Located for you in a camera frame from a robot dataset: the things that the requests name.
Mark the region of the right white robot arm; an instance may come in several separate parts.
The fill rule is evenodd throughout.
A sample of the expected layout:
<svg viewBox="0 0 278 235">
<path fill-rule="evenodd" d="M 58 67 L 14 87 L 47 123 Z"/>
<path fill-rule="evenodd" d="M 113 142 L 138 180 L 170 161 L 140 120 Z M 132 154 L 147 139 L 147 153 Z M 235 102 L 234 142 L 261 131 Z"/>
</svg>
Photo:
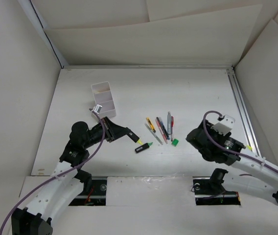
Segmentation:
<svg viewBox="0 0 278 235">
<path fill-rule="evenodd" d="M 216 168 L 208 186 L 213 195 L 237 191 L 264 199 L 278 206 L 278 166 L 254 154 L 231 133 L 219 132 L 208 121 L 193 129 L 186 137 L 204 160 L 242 170 L 244 175 L 231 174 Z"/>
</svg>

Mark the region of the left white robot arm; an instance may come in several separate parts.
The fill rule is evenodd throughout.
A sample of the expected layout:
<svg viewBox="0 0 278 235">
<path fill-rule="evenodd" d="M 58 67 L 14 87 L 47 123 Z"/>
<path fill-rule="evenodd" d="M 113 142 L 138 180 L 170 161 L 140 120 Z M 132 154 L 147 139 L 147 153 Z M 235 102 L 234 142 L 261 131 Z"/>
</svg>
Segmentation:
<svg viewBox="0 0 278 235">
<path fill-rule="evenodd" d="M 14 208 L 12 234 L 51 235 L 61 213 L 71 201 L 91 190 L 92 176 L 81 169 L 93 157 L 88 148 L 124 136 L 133 142 L 139 140 L 131 129 L 114 124 L 108 117 L 101 118 L 93 128 L 83 121 L 76 122 L 51 177 L 34 189 L 36 196 L 23 209 Z"/>
</svg>

